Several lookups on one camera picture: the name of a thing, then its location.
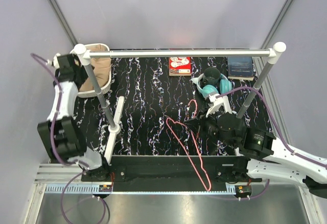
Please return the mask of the beige t shirt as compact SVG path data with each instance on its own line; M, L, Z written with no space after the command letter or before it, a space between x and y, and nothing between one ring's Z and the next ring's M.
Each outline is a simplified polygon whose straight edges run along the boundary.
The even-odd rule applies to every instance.
M105 44L87 44L86 46L87 50L90 50L91 52L103 52L108 51L108 46ZM98 81L98 84L100 88L102 89L110 79L110 72L111 72L111 59L110 58L92 58L90 60L90 63L92 65L94 74L96 76L96 79ZM91 83L90 79L87 78L86 81L83 83L83 85L80 87L79 92L89 92L93 91L94 86Z

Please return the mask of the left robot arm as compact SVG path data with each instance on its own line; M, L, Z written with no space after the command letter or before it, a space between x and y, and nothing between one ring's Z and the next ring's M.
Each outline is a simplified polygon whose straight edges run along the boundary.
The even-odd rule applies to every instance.
M53 78L55 98L46 121L37 125L37 131L51 160L64 166L76 164L83 171L83 181L105 181L110 168L104 156L87 146L86 138L74 120L75 101L79 88L88 75L77 55L57 56L49 71Z

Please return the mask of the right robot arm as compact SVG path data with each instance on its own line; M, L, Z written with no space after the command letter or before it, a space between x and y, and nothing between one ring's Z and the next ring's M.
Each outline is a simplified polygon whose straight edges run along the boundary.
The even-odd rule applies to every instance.
M247 165L232 168L235 180L241 182L250 177L290 182L308 189L312 195L326 198L325 158L284 143L267 131L250 128L230 113L218 118L198 115L187 120L186 126L237 149L248 159Z

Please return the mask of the white plastic basket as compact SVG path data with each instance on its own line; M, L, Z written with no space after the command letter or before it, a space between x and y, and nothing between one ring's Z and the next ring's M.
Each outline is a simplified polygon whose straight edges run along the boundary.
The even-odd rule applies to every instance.
M104 52L109 50L109 47L102 43L86 44L85 47L91 52ZM106 94L110 89L111 83L111 58L92 58L90 63L102 93ZM94 86L90 78L87 78L79 88L78 97L90 98L95 96L97 96L97 94L95 92Z

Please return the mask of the teal headphones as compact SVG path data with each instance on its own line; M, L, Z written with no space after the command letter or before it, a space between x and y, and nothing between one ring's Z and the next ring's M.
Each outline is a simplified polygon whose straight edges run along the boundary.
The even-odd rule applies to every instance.
M208 98L211 93L226 94L232 90L231 81L223 74L220 74L218 79L201 74L199 77L191 78L191 82L204 98Z

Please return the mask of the dark green cup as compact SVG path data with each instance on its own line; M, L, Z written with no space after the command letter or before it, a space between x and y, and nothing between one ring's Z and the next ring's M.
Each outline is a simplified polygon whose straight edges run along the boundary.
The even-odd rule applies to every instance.
M217 86L220 77L221 73L217 68L209 67L203 73L201 84L203 87L206 85Z

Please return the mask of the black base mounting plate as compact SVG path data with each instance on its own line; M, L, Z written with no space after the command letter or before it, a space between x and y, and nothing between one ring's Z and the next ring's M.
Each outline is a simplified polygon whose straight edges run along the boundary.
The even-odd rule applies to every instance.
M83 182L109 182L118 192L200 192L210 182L211 192L226 183L247 183L244 156L112 156L106 171L87 173Z

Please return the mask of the red book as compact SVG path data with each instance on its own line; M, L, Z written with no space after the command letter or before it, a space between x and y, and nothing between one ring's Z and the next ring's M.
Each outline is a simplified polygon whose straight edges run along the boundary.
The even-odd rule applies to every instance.
M192 65L190 57L170 57L169 76L191 76Z

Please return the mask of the dark blue book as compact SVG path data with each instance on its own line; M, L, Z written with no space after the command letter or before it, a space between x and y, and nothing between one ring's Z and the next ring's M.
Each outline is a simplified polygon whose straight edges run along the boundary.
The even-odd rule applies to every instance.
M227 57L229 79L253 81L253 59L251 57Z

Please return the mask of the white and silver clothes rack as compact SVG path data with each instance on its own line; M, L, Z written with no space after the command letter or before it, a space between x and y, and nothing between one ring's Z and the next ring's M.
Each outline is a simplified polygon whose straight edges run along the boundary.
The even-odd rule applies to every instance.
M116 135L120 131L121 127L119 122L121 119L121 114L124 105L124 98L119 97L117 111L114 115L110 114L108 104L103 97L103 92L97 83L95 75L91 72L92 68L90 66L91 58L127 58L127 57L203 57L203 56L213 56L213 57L233 57L233 56L249 56L249 57L268 57L269 61L264 66L263 72L259 75L254 89L250 92L248 98L242 105L241 109L237 113L237 118L242 118L245 112L247 111L250 103L252 102L254 96L258 93L263 81L267 77L272 66L279 60L280 56L286 50L286 44L283 42L277 42L272 48L269 49L222 49L222 50L202 50L202 49L189 49L189 50L137 50L137 51L106 51L106 52L91 52L86 48L84 44L76 44L73 49L73 53L76 54L79 58L81 64L85 67L90 80L95 86L96 96L98 97L107 119L109 119L109 138L105 151L105 158L108 162L111 160Z

